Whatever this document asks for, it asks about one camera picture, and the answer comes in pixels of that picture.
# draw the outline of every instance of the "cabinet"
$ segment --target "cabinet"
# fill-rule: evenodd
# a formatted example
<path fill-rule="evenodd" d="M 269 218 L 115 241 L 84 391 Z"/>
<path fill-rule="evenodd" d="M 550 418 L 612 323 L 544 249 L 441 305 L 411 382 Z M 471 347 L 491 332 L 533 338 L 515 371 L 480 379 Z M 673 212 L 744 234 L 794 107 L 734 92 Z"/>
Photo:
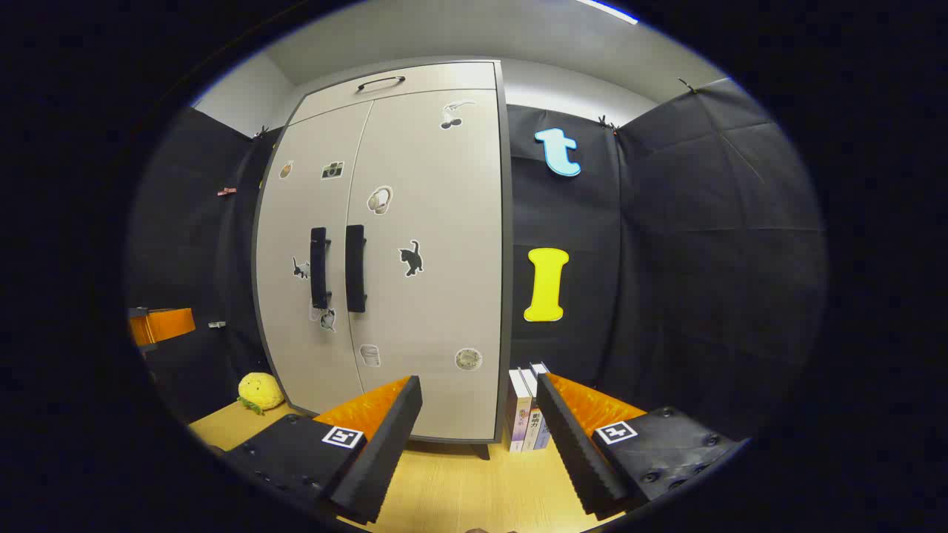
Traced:
<path fill-rule="evenodd" d="M 512 238 L 499 80 L 499 62 L 414 66 L 307 95 L 290 118 L 253 277 L 294 407 L 319 413 L 414 374 L 413 437 L 500 438 Z"/>

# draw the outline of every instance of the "cabinet handle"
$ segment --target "cabinet handle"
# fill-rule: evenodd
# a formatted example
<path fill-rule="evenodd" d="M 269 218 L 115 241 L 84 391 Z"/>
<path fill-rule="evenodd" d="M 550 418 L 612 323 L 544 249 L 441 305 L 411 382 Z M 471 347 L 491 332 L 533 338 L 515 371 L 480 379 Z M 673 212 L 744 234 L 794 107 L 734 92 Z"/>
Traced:
<path fill-rule="evenodd" d="M 309 232 L 309 290 L 313 307 L 326 309 L 332 292 L 326 291 L 326 249 L 333 241 L 326 238 L 326 228 L 312 228 Z"/>
<path fill-rule="evenodd" d="M 365 300 L 365 226 L 346 226 L 346 303 L 351 313 L 364 313 Z"/>
<path fill-rule="evenodd" d="M 384 82 L 384 81 L 386 81 L 386 80 L 398 80 L 398 83 L 401 83 L 401 82 L 403 82 L 403 81 L 405 80 L 405 76 L 390 76 L 389 78 L 379 78 L 378 80 L 372 80 L 371 82 L 365 82 L 365 83 L 363 83 L 362 85 L 360 85 L 360 86 L 358 87 L 358 90 L 361 91 L 361 90 L 364 89 L 365 86 L 368 85 L 369 83 Z"/>

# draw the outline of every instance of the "cabinet door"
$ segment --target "cabinet door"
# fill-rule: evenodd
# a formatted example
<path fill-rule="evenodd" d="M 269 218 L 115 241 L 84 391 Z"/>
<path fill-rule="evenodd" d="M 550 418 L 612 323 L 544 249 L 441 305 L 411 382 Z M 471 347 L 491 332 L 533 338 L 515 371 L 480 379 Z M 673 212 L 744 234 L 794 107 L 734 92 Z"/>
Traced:
<path fill-rule="evenodd" d="M 362 394 L 346 313 L 345 233 L 352 170 L 371 107 L 367 101 L 289 126 L 257 215 L 254 271 L 261 333 L 288 401 L 316 413 Z M 331 241 L 325 280 L 332 297 L 325 317 L 310 304 L 318 270 L 309 263 L 313 228 L 326 228 Z"/>
<path fill-rule="evenodd" d="M 349 203 L 366 239 L 365 312 L 350 314 L 356 364 L 366 390 L 421 378 L 414 436 L 494 437 L 500 157 L 493 90 L 377 100 L 362 135 Z"/>

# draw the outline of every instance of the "sticker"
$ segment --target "sticker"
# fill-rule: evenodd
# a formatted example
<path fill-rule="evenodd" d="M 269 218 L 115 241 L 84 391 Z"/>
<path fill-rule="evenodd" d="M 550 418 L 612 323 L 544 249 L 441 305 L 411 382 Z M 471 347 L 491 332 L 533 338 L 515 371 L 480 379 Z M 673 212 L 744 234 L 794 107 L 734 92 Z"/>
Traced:
<path fill-rule="evenodd" d="M 322 437 L 322 442 L 343 448 L 355 448 L 360 438 L 362 438 L 362 432 L 359 430 L 333 426 L 333 429 L 329 430 L 326 436 Z"/>
<path fill-rule="evenodd" d="M 441 109 L 441 117 L 443 119 L 441 122 L 441 129 L 446 130 L 450 128 L 451 126 L 460 126 L 462 121 L 461 119 L 458 119 L 457 117 L 454 116 L 454 112 L 457 111 L 458 108 L 461 107 L 462 105 L 467 105 L 469 103 L 477 105 L 477 103 L 472 100 L 458 100 L 458 101 L 453 101 L 449 103 L 448 105 L 446 105 L 445 107 L 443 107 Z"/>
<path fill-rule="evenodd" d="M 599 433 L 599 436 L 602 437 L 602 440 L 606 441 L 606 444 L 615 444 L 620 440 L 626 440 L 627 438 L 632 438 L 639 434 L 625 422 L 609 424 L 609 426 L 599 428 L 595 432 Z"/>
<path fill-rule="evenodd" d="M 385 214 L 385 211 L 389 210 L 391 203 L 392 188 L 388 185 L 383 185 L 372 192 L 366 205 L 369 206 L 369 211 L 375 214 Z"/>
<path fill-rule="evenodd" d="M 424 272 L 425 270 L 421 267 L 421 255 L 418 254 L 418 241 L 414 239 L 410 240 L 414 244 L 414 249 L 399 248 L 398 252 L 401 254 L 400 258 L 402 263 L 405 263 L 409 266 L 408 272 L 405 272 L 405 277 L 410 278 L 415 275 L 417 272 Z"/>
<path fill-rule="evenodd" d="M 319 327 L 326 331 L 336 333 L 336 310 L 333 308 L 323 309 L 319 313 Z"/>
<path fill-rule="evenodd" d="M 293 159 L 286 161 L 286 164 L 280 169 L 280 179 L 286 179 L 291 172 L 293 172 Z"/>
<path fill-rule="evenodd" d="M 523 311 L 528 322 L 556 322 L 563 318 L 559 306 L 559 282 L 563 265 L 570 262 L 570 254 L 558 248 L 534 248 L 527 253 L 534 264 L 534 294 L 530 306 Z"/>
<path fill-rule="evenodd" d="M 293 256 L 293 275 L 301 280 L 309 279 L 309 261 L 302 265 L 297 265 L 296 256 Z"/>
<path fill-rule="evenodd" d="M 543 142 L 543 155 L 550 170 L 566 176 L 579 174 L 579 163 L 572 162 L 566 152 L 567 148 L 576 149 L 575 139 L 566 137 L 559 128 L 536 132 L 534 138 Z"/>
<path fill-rule="evenodd" d="M 333 161 L 322 167 L 322 179 L 333 179 L 342 175 L 342 161 Z"/>
<path fill-rule="evenodd" d="M 454 364 L 461 370 L 477 370 L 481 368 L 481 352 L 475 348 L 461 348 L 454 356 Z"/>
<path fill-rule="evenodd" d="M 358 347 L 358 353 L 362 356 L 362 361 L 366 366 L 382 366 L 382 359 L 378 356 L 378 346 L 374 344 L 362 344 Z"/>

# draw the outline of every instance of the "yellow plush toy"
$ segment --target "yellow plush toy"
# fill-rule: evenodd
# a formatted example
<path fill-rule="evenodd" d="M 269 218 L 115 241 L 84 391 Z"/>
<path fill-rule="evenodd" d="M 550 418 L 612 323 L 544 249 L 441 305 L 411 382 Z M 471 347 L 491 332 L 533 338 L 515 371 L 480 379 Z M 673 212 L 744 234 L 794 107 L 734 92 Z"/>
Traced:
<path fill-rule="evenodd" d="M 283 392 L 273 376 L 266 372 L 251 372 L 240 380 L 237 399 L 256 414 L 263 414 L 283 403 Z"/>

